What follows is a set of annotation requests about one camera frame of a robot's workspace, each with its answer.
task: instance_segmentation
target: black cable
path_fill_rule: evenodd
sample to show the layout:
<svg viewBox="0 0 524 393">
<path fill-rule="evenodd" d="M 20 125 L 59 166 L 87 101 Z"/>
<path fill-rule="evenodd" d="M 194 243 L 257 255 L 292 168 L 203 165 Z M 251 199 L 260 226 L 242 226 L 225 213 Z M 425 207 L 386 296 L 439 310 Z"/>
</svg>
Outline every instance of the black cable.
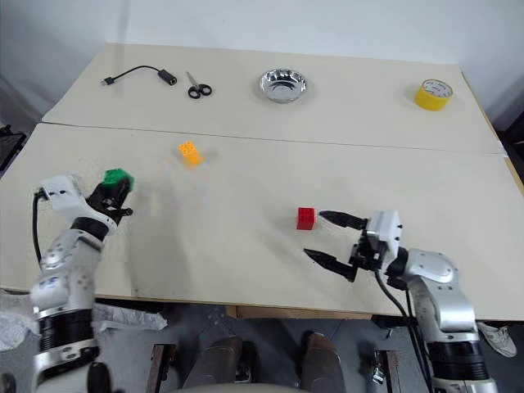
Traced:
<svg viewBox="0 0 524 393">
<path fill-rule="evenodd" d="M 38 192 L 33 195 L 33 244 L 38 266 L 40 266 L 40 260 L 42 259 L 40 245 L 38 244 L 38 201 L 40 198 L 46 198 L 46 195 L 42 189 L 38 190 Z"/>
<path fill-rule="evenodd" d="M 415 355 L 417 356 L 417 361 L 418 361 L 418 366 L 420 367 L 420 372 L 422 373 L 427 389 L 431 393 L 431 376 L 429 374 L 426 374 L 425 372 L 425 368 L 424 368 L 423 361 L 422 361 L 422 356 L 420 354 L 420 349 L 418 348 L 417 339 L 415 338 L 414 329 L 411 326 L 408 315 L 406 314 L 406 310 L 404 309 L 402 304 L 391 294 L 391 292 L 388 291 L 388 289 L 386 288 L 386 285 L 384 285 L 384 282 L 382 281 L 382 278 L 380 277 L 380 273 L 378 272 L 378 269 L 375 270 L 375 278 L 377 279 L 378 286 L 380 287 L 380 289 L 382 289 L 382 292 L 384 292 L 387 298 L 393 302 L 393 304 L 397 307 L 397 309 L 399 309 L 400 313 L 402 314 L 404 323 L 408 327 L 409 338 L 411 339 L 411 344 L 415 351 Z"/>
<path fill-rule="evenodd" d="M 137 67 L 132 68 L 131 70 L 127 70 L 127 71 L 123 72 L 123 73 L 120 74 L 120 75 L 114 76 L 114 77 L 113 77 L 113 80 L 117 80 L 118 78 L 120 78 L 120 77 L 122 77 L 122 76 L 124 76 L 124 75 L 127 75 L 127 74 L 129 74 L 130 72 L 133 72 L 133 71 L 135 71 L 135 70 L 139 70 L 139 69 L 141 69 L 141 68 L 149 68 L 149 69 L 151 69 L 151 70 L 155 70 L 156 72 L 160 72 L 160 70 L 159 70 L 158 68 L 153 67 L 153 66 L 151 66 L 151 65 L 139 65 L 139 66 L 137 66 Z"/>
<path fill-rule="evenodd" d="M 156 71 L 156 73 L 158 74 L 158 76 L 164 80 L 167 84 L 169 84 L 170 86 L 173 86 L 174 84 L 177 83 L 177 79 L 174 77 L 174 75 L 172 75 L 171 73 L 169 73 L 168 71 L 166 70 L 159 70 L 158 68 L 156 67 L 153 67 L 152 65 L 138 65 L 130 70 L 127 70 L 125 72 L 123 72 L 122 74 L 120 75 L 117 75 L 117 76 L 108 76 L 107 78 L 105 78 L 104 80 L 101 81 L 101 84 L 102 85 L 109 85 L 109 84 L 113 84 L 118 78 L 121 78 L 123 77 L 124 75 L 127 75 L 129 74 L 130 72 L 133 72 L 135 70 L 139 70 L 141 68 L 149 68 L 150 70 L 154 70 Z"/>
<path fill-rule="evenodd" d="M 409 289 L 406 289 L 406 303 L 408 304 L 409 319 L 410 319 L 410 321 L 414 321 L 415 320 L 415 316 L 413 314 L 413 309 L 411 308 L 411 295 L 409 294 Z M 429 363 L 427 362 L 426 346 L 424 345 L 424 340 L 422 339 L 422 334 L 420 333 L 420 331 L 418 330 L 418 328 L 414 324 L 412 324 L 412 327 L 413 327 L 413 330 L 414 330 L 414 333 L 415 333 L 415 338 L 417 339 L 418 349 L 420 350 L 420 354 L 422 356 L 422 362 L 424 364 L 424 372 L 426 373 L 426 375 L 429 378 L 430 383 L 431 383 L 431 374 L 430 374 L 430 371 L 429 371 Z"/>
</svg>

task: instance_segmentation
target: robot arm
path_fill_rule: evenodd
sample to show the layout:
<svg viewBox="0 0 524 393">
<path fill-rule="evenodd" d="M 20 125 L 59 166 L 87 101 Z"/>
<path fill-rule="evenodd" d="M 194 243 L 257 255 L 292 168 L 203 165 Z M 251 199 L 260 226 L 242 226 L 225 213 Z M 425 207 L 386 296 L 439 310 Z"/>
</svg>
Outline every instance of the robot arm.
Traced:
<svg viewBox="0 0 524 393">
<path fill-rule="evenodd" d="M 53 209 L 72 225 L 44 253 L 40 276 L 31 290 L 41 334 L 40 352 L 34 358 L 38 392 L 66 391 L 71 381 L 78 382 L 72 391 L 90 391 L 93 380 L 98 389 L 107 387 L 97 391 L 111 391 L 107 368 L 94 363 L 99 354 L 91 327 L 94 274 L 104 237 L 115 232 L 123 216 L 133 213 L 121 209 L 132 186 L 132 177 L 113 169 L 85 200 L 70 176 L 43 181 Z"/>
<path fill-rule="evenodd" d="M 387 284 L 409 290 L 433 368 L 433 392 L 496 393 L 495 381 L 489 377 L 481 353 L 475 313 L 460 289 L 459 269 L 454 263 L 440 252 L 400 247 L 402 223 L 396 211 L 379 211 L 371 219 L 335 211 L 321 211 L 319 215 L 332 224 L 362 233 L 348 264 L 306 249 L 315 262 L 350 282 L 355 280 L 358 269 L 378 272 L 388 264 Z"/>
</svg>

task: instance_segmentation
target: red block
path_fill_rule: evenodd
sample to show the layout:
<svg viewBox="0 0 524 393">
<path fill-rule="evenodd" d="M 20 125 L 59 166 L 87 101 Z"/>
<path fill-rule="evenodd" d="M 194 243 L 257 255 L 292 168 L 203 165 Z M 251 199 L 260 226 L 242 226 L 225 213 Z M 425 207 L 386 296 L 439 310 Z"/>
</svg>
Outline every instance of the red block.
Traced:
<svg viewBox="0 0 524 393">
<path fill-rule="evenodd" d="M 313 229 L 317 215 L 313 207 L 299 207 L 296 215 L 296 228 L 305 231 Z"/>
</svg>

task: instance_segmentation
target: black scissors handle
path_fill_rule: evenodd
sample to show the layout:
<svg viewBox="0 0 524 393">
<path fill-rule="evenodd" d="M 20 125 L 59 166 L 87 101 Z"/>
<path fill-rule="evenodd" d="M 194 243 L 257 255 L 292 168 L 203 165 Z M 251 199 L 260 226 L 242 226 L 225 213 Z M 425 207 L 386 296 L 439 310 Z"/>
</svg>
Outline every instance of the black scissors handle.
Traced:
<svg viewBox="0 0 524 393">
<path fill-rule="evenodd" d="M 209 96 L 213 92 L 211 86 L 207 84 L 198 84 L 197 86 L 191 86 L 187 91 L 189 97 L 197 100 L 200 96 Z"/>
</svg>

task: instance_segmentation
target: stainless steel bowl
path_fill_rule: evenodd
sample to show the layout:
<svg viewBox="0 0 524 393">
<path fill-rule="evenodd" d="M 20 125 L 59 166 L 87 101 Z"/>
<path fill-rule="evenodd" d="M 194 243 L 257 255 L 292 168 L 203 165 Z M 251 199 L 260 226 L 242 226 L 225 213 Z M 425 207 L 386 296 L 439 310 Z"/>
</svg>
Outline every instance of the stainless steel bowl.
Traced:
<svg viewBox="0 0 524 393">
<path fill-rule="evenodd" d="M 287 103 L 295 101 L 308 88 L 304 75 L 294 70 L 277 68 L 260 78 L 260 89 L 271 101 Z"/>
</svg>

